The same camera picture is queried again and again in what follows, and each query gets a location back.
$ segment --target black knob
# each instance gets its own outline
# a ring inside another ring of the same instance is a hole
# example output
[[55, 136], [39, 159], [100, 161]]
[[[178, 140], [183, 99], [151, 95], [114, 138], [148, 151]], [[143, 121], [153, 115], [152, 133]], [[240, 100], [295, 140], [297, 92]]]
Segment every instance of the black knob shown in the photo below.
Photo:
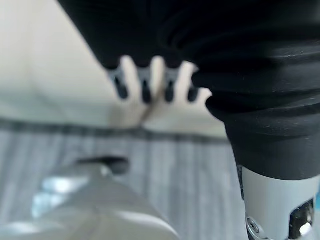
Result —
[[127, 86], [125, 85], [124, 82], [121, 82], [119, 78], [115, 77], [114, 78], [114, 84], [116, 87], [116, 91], [118, 93], [119, 98], [125, 100], [129, 97], [128, 89]]
[[174, 82], [170, 81], [166, 89], [164, 90], [164, 99], [167, 103], [172, 103], [175, 98]]
[[193, 103], [197, 100], [199, 93], [199, 88], [191, 86], [188, 92], [188, 101], [189, 103]]
[[151, 90], [146, 80], [142, 82], [142, 101], [145, 104], [150, 104], [152, 102]]

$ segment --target gray striped floor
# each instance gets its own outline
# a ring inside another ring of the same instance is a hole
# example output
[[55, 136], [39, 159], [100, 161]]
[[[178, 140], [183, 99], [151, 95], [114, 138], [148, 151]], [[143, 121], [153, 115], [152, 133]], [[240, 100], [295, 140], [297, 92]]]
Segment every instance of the gray striped floor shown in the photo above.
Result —
[[146, 197], [182, 239], [247, 239], [226, 141], [7, 121], [0, 121], [0, 223], [30, 216], [32, 196], [54, 168], [103, 155], [130, 159], [119, 181]]

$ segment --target silver metal part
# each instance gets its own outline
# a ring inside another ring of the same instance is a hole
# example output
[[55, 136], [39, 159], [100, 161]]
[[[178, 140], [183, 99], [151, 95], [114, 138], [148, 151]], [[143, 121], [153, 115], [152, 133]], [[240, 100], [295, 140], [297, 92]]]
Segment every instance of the silver metal part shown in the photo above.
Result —
[[30, 221], [0, 226], [0, 240], [179, 240], [107, 167], [80, 164], [46, 178]]
[[314, 199], [320, 176], [288, 181], [242, 168], [248, 232], [255, 240], [308, 238], [314, 221]]

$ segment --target metal screw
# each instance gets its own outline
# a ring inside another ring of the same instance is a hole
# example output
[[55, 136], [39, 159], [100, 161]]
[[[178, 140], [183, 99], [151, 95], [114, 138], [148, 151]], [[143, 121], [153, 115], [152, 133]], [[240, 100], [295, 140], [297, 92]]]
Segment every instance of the metal screw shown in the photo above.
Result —
[[260, 233], [259, 227], [255, 223], [255, 221], [253, 221], [251, 218], [247, 218], [246, 221], [252, 231], [254, 231], [256, 234]]

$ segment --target white surface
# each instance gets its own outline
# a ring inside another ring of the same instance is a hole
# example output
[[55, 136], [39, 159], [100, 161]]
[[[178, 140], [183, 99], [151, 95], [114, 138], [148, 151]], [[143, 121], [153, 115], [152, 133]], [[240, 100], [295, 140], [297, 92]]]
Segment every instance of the white surface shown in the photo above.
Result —
[[[137, 69], [122, 59], [129, 98], [121, 100], [67, 14], [53, 0], [0, 0], [0, 118], [104, 129], [225, 137], [223, 124], [205, 107], [202, 89], [187, 102], [192, 65], [185, 63], [173, 104], [142, 101]], [[153, 98], [162, 94], [164, 63], [152, 62]]]
[[211, 92], [200, 89], [195, 102], [187, 100], [194, 66], [184, 62], [175, 85], [174, 101], [166, 103], [160, 97], [153, 106], [143, 126], [155, 132], [197, 134], [202, 136], [225, 138], [224, 124], [214, 118], [207, 110], [205, 103]]

